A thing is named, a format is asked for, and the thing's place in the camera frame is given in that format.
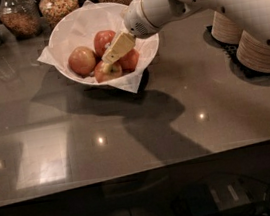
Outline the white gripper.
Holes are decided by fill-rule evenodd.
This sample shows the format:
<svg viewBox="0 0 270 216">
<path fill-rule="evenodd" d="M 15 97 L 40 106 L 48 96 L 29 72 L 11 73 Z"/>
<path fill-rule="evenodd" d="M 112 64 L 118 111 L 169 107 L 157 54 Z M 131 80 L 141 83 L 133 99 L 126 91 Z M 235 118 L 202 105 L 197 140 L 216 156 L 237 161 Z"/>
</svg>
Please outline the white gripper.
<svg viewBox="0 0 270 216">
<path fill-rule="evenodd" d="M 115 64 L 134 48 L 136 37 L 146 39 L 159 31 L 157 8 L 152 0 L 133 0 L 124 15 L 125 28 L 117 32 L 101 59 L 106 64 Z"/>
</svg>

